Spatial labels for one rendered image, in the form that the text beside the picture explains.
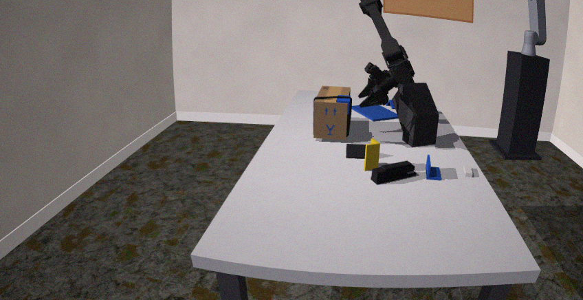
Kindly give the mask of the brown cardboard box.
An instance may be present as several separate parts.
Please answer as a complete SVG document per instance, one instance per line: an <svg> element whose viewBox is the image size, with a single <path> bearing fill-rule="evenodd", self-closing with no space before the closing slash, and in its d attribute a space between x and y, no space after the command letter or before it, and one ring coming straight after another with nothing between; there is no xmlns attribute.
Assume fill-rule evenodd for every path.
<svg viewBox="0 0 583 300"><path fill-rule="evenodd" d="M322 86L317 97L350 95L350 87ZM313 138L346 140L348 103L337 103L337 98L315 99Z"/></svg>

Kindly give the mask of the yellow l-shaped corner guard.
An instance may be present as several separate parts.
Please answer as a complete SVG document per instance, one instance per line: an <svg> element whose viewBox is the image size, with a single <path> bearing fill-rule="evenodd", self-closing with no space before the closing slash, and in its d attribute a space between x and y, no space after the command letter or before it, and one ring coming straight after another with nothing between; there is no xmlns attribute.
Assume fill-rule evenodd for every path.
<svg viewBox="0 0 583 300"><path fill-rule="evenodd" d="M378 168L380 156L380 143L371 138L371 143L366 144L364 171L369 171Z"/></svg>

